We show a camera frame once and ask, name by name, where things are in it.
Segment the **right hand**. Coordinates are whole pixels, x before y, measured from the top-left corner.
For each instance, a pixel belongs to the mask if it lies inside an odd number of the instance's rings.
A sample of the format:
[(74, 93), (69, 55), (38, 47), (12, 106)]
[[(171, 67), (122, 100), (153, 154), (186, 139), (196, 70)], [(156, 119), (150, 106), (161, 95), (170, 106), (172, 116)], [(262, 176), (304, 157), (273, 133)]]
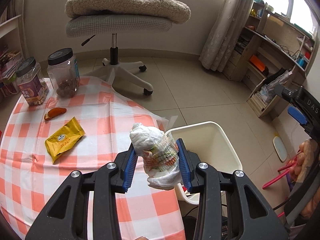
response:
[[(289, 168), (289, 175), (295, 182), (302, 182), (307, 169), (307, 162), (311, 162), (313, 157), (313, 152), (317, 150), (317, 142), (312, 139), (307, 139), (299, 146), (299, 151), (297, 154), (296, 164), (294, 167)], [(301, 211), (301, 216), (304, 220), (310, 219), (313, 215), (317, 205), (319, 204), (319, 188), (316, 193), (306, 204), (304, 209)]]

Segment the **left hand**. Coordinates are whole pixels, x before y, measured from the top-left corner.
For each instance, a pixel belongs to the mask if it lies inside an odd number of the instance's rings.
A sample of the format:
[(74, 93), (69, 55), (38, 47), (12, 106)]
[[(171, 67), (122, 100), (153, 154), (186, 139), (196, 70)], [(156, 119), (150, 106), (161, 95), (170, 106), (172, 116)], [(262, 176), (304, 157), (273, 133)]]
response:
[(135, 240), (149, 240), (148, 238), (146, 238), (146, 237), (144, 237), (144, 236), (142, 236), (142, 237), (138, 237), (137, 239), (135, 239)]

